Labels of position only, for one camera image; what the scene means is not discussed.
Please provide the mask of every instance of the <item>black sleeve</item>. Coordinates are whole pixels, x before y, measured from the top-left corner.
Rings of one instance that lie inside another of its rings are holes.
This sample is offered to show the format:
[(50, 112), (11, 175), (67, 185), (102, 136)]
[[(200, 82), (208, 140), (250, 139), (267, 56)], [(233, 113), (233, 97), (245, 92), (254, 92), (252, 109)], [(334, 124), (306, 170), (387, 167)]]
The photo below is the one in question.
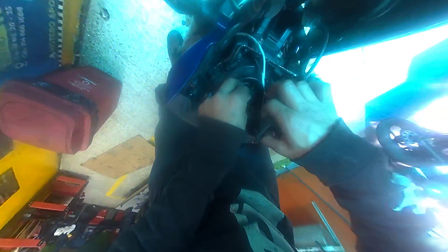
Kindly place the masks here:
[(322, 142), (293, 161), (330, 187), (349, 211), (358, 251), (433, 251), (429, 214), (393, 210), (404, 194), (402, 186), (391, 182), (388, 157), (341, 119)]
[(222, 179), (234, 166), (246, 132), (201, 118), (198, 135), (181, 169), (136, 225), (121, 234), (111, 252), (183, 251), (198, 228)]

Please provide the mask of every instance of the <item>concrete floor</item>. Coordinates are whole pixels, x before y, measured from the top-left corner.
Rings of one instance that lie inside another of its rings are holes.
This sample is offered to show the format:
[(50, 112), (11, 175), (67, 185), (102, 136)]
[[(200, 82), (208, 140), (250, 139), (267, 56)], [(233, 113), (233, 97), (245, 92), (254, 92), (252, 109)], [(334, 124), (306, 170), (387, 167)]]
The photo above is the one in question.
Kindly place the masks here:
[(154, 89), (171, 67), (166, 37), (183, 34), (183, 15), (162, 0), (91, 0), (82, 43), (81, 65), (92, 65), (123, 82), (118, 108), (95, 135), (92, 145), (76, 155), (63, 155), (61, 169), (90, 176), (85, 202), (115, 206), (121, 196), (145, 180), (151, 167), (127, 176), (113, 195), (116, 180), (80, 164), (136, 136), (149, 139), (158, 121)]

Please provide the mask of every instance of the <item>black jacket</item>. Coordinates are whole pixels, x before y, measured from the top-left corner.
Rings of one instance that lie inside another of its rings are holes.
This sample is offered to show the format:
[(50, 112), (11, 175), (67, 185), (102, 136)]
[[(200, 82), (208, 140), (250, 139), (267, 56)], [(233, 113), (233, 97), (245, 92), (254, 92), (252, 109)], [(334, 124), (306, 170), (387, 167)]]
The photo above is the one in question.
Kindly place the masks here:
[[(225, 123), (203, 118), (193, 128), (173, 115), (160, 116), (150, 207), (110, 251), (253, 251), (229, 206), (244, 188), (280, 208), (267, 149), (243, 145), (245, 132)], [(294, 162), (329, 186), (349, 211), (359, 251), (430, 251), (426, 231), (433, 223), (392, 210), (403, 188), (391, 183), (388, 158), (342, 120)], [(293, 246), (289, 221), (284, 218), (277, 229)]]

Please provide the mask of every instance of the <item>hand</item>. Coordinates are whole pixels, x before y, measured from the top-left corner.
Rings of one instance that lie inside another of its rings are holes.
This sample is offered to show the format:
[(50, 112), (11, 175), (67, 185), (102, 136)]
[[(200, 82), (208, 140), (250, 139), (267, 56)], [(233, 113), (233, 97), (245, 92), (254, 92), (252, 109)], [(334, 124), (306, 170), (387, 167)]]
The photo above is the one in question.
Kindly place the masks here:
[(237, 79), (227, 79), (217, 93), (199, 106), (199, 115), (246, 129), (249, 88)]
[(265, 136), (262, 143), (285, 157), (298, 158), (324, 139), (338, 119), (330, 85), (287, 80), (276, 83), (273, 91), (276, 99), (267, 100), (262, 112), (274, 117), (282, 135)]

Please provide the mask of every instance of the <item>logo on bag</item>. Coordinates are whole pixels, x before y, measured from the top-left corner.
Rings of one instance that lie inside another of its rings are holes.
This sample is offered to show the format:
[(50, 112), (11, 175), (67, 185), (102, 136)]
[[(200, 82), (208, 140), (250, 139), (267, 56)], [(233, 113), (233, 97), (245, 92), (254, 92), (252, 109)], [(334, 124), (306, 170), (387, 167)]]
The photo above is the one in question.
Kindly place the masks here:
[(90, 89), (92, 89), (92, 86), (97, 86), (98, 84), (96, 84), (95, 82), (82, 77), (81, 75), (78, 75), (79, 78), (81, 78), (82, 80), (74, 80), (73, 82), (69, 81), (69, 83), (74, 86), (77, 87), (81, 90), (85, 90), (87, 92), (90, 92)]

